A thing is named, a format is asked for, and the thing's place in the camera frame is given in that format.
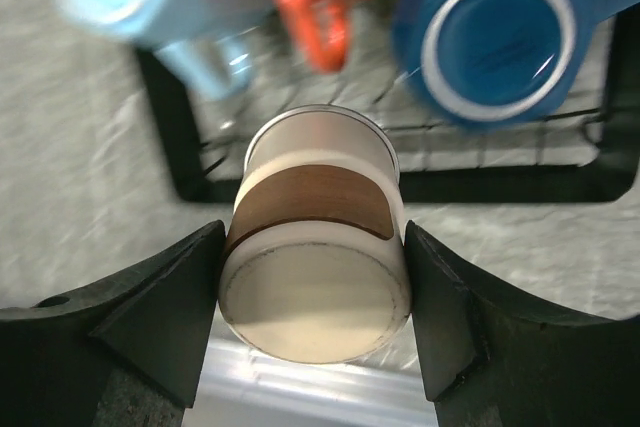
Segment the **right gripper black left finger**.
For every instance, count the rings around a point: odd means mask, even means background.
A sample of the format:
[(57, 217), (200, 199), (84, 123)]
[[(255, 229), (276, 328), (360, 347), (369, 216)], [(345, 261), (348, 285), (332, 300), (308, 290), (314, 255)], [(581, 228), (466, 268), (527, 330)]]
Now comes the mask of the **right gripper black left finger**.
[(224, 225), (28, 308), (1, 312), (5, 426), (178, 426), (195, 402)]

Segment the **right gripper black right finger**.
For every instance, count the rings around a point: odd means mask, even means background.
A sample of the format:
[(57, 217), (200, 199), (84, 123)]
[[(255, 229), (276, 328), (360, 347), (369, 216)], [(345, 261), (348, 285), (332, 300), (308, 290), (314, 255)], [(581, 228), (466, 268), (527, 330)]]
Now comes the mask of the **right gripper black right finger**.
[(414, 223), (405, 259), (426, 398), (442, 426), (635, 426), (639, 320), (534, 296)]

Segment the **stainless steel cup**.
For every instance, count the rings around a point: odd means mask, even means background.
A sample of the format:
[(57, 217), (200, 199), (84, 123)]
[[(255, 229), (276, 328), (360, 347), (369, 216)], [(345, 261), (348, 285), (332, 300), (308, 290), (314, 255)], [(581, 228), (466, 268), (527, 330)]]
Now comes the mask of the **stainless steel cup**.
[(251, 140), (223, 253), (218, 304), (272, 357), (341, 363), (385, 346), (411, 292), (395, 150), (344, 107), (307, 105)]

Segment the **light blue mug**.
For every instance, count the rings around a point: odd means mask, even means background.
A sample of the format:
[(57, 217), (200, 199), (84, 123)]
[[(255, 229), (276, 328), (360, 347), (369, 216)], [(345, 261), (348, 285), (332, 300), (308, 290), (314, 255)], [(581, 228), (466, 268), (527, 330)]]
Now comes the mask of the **light blue mug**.
[(145, 47), (185, 85), (219, 100), (252, 76), (244, 32), (271, 11), (270, 0), (55, 0), (74, 23)]

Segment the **dark blue mug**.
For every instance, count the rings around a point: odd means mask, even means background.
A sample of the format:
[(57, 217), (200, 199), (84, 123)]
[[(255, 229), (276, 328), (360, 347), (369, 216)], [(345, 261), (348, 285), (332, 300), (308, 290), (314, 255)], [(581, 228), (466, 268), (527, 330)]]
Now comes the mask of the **dark blue mug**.
[(639, 0), (398, 0), (391, 37), (411, 92), (469, 130), (565, 101), (595, 27)]

